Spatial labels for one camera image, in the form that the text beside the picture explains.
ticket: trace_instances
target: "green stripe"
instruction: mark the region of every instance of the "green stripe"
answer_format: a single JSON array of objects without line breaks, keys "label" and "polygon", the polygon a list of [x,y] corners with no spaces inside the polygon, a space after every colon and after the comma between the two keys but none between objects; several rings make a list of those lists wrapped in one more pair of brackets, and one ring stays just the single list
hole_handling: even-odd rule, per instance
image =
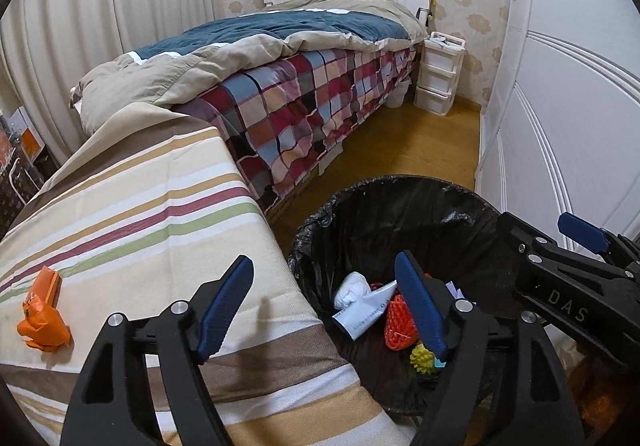
[{"label": "green stripe", "polygon": [[[149,235],[145,235],[144,237],[141,237],[135,241],[123,244],[121,246],[118,246],[117,248],[108,249],[108,251],[103,251],[102,253],[99,253],[98,255],[88,258],[82,262],[78,262],[73,266],[65,267],[65,269],[60,269],[58,271],[58,274],[60,275],[60,277],[66,279],[75,275],[76,273],[82,273],[83,271],[87,271],[88,269],[94,269],[94,267],[116,261],[118,259],[126,257],[127,255],[132,255],[133,253],[142,251],[142,249],[150,248],[151,246],[160,244],[167,240],[169,237],[173,237],[176,235],[188,235],[188,233],[193,233],[199,230],[203,230],[204,228],[215,226],[218,223],[232,219],[233,217],[237,217],[239,215],[243,215],[245,213],[255,213],[258,215],[262,215],[260,208],[258,208],[255,204],[249,202],[234,204],[233,206],[222,208],[222,210],[210,213],[193,221],[184,222],[182,224],[168,224],[166,227],[160,228],[159,230],[149,233]],[[9,298],[13,298],[14,296],[23,295],[30,288],[31,285],[27,285],[26,287],[23,287],[21,289],[13,289],[11,287],[4,293],[4,295],[0,296],[0,303]]]}]

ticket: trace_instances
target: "white wardrobe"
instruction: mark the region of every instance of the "white wardrobe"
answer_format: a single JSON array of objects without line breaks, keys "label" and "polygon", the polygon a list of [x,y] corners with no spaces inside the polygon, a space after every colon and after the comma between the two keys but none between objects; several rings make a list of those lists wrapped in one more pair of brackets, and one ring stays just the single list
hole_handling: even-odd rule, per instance
[{"label": "white wardrobe", "polygon": [[640,14],[631,0],[511,0],[476,191],[558,242],[569,211],[640,233]]}]

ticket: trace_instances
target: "plastic bag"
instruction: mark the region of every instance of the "plastic bag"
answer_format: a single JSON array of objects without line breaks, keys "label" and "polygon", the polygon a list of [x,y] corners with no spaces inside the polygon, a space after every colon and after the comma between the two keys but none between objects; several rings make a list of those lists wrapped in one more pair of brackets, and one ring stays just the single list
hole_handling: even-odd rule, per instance
[{"label": "plastic bag", "polygon": [[[334,194],[298,229],[289,267],[340,355],[387,412],[422,415],[437,377],[415,371],[412,347],[393,352],[385,346],[385,315],[358,340],[346,336],[331,320],[336,290],[351,271],[369,283],[391,282],[396,254],[408,249],[426,273],[453,280],[485,313],[516,317],[523,310],[511,296],[517,256],[498,239],[497,216],[464,187],[393,175]],[[498,354],[488,353],[479,399],[501,370]]]}]

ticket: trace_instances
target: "maroon stripe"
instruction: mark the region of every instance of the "maroon stripe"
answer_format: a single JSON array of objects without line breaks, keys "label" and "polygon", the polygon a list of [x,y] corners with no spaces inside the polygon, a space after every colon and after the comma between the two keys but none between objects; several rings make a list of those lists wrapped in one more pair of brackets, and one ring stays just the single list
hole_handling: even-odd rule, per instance
[{"label": "maroon stripe", "polygon": [[155,224],[158,224],[164,221],[165,219],[167,219],[167,217],[170,217],[170,216],[179,217],[182,215],[187,215],[189,213],[193,213],[194,211],[198,211],[203,208],[213,206],[214,204],[221,203],[223,201],[232,199],[234,197],[242,197],[243,195],[244,196],[248,195],[247,189],[244,186],[236,186],[233,188],[229,188],[229,189],[208,195],[206,197],[203,197],[202,199],[197,199],[187,204],[167,206],[161,212],[151,215],[146,219],[132,222],[131,224],[128,224],[121,228],[117,228],[109,233],[100,235],[99,237],[96,237],[95,239],[92,239],[88,242],[79,244],[73,249],[69,249],[68,251],[63,251],[62,253],[59,253],[54,257],[48,258],[45,261],[39,264],[36,264],[35,266],[31,266],[29,269],[20,273],[20,275],[16,275],[12,279],[7,280],[7,282],[0,287],[0,293],[2,293],[2,291],[7,289],[8,287],[14,285],[14,283],[19,282],[24,277],[27,277],[28,275],[32,273],[36,273],[37,271],[41,270],[42,266],[46,266],[47,264],[58,263],[58,262],[67,260],[71,257],[76,257],[87,251],[91,251],[92,249],[99,248],[100,246],[104,246],[105,244],[112,243],[113,241],[116,241],[117,239],[121,239],[126,235],[131,235],[132,233],[142,231]]}]

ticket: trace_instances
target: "blue gripper pad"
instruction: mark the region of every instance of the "blue gripper pad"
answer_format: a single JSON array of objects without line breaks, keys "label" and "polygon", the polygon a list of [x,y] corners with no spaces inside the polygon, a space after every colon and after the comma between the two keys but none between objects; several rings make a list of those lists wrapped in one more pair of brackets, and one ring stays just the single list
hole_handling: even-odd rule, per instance
[{"label": "blue gripper pad", "polygon": [[571,213],[558,217],[558,230],[596,255],[609,250],[609,242],[601,229]]},{"label": "blue gripper pad", "polygon": [[209,356],[220,350],[231,320],[238,312],[252,283],[254,283],[254,263],[247,257],[242,257],[226,277],[200,322],[200,341],[196,354],[201,362],[204,363]]},{"label": "blue gripper pad", "polygon": [[447,353],[442,325],[443,317],[422,283],[423,272],[419,268],[416,269],[404,251],[396,256],[395,269],[400,293],[414,318],[422,343],[437,358],[443,358]]}]

